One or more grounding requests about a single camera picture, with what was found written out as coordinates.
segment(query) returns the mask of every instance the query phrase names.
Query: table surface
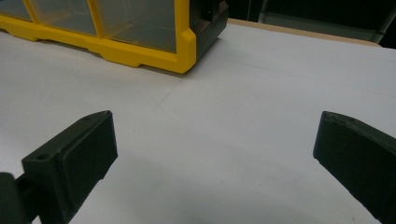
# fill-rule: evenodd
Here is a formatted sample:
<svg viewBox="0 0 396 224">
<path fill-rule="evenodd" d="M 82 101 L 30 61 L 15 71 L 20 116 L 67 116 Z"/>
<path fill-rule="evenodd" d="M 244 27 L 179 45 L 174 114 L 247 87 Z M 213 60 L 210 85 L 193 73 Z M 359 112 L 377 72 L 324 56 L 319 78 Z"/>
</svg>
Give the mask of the table surface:
<svg viewBox="0 0 396 224">
<path fill-rule="evenodd" d="M 0 171 L 109 109 L 120 156 L 71 223 L 379 223 L 312 152 L 324 110 L 395 136 L 395 85 L 394 49 L 234 24 L 182 77 L 0 32 Z"/>
</svg>

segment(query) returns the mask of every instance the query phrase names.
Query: yellow container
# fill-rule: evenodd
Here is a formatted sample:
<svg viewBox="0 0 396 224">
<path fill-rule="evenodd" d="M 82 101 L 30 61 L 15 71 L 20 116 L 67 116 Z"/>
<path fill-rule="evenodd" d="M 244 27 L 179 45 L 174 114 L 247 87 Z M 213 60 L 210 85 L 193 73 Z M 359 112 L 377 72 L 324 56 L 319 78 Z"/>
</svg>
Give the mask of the yellow container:
<svg viewBox="0 0 396 224">
<path fill-rule="evenodd" d="M 185 73 L 225 28 L 219 0 L 0 0 L 0 29 Z"/>
</svg>

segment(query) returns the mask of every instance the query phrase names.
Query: yellow and black organizer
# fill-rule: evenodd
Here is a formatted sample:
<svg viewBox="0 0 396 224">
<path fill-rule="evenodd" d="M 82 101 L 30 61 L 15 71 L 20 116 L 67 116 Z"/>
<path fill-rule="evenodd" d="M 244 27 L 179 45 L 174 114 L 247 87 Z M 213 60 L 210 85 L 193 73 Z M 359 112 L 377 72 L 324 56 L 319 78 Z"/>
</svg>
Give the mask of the yellow and black organizer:
<svg viewBox="0 0 396 224">
<path fill-rule="evenodd" d="M 224 0 L 0 0 L 0 29 L 185 73 L 225 28 Z"/>
</svg>

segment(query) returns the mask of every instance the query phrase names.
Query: storage organizer case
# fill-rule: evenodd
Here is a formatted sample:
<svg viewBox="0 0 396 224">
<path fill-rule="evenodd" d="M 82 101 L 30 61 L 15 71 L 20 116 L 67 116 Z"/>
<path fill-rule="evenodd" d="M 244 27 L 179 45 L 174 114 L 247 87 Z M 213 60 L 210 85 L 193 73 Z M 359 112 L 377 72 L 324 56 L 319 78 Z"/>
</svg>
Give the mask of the storage organizer case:
<svg viewBox="0 0 396 224">
<path fill-rule="evenodd" d="M 223 0 L 0 0 L 0 29 L 185 73 L 225 28 Z"/>
</svg>

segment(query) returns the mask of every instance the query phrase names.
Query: yellow plastic edge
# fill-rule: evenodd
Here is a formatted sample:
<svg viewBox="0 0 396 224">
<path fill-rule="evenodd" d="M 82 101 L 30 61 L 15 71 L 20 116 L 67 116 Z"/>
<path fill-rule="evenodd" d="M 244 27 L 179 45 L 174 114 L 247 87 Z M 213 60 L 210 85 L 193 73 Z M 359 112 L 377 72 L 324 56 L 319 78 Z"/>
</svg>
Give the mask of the yellow plastic edge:
<svg viewBox="0 0 396 224">
<path fill-rule="evenodd" d="M 95 6 L 96 0 L 87 1 L 97 36 L 83 35 L 38 23 L 28 1 L 24 2 L 33 21 L 23 21 L 0 15 L 0 29 L 31 41 L 53 40 L 78 46 L 98 53 L 110 62 L 132 67 L 145 64 L 183 74 L 196 63 L 196 36 L 190 29 L 190 0 L 175 0 L 177 53 L 148 49 L 103 38 Z"/>
</svg>

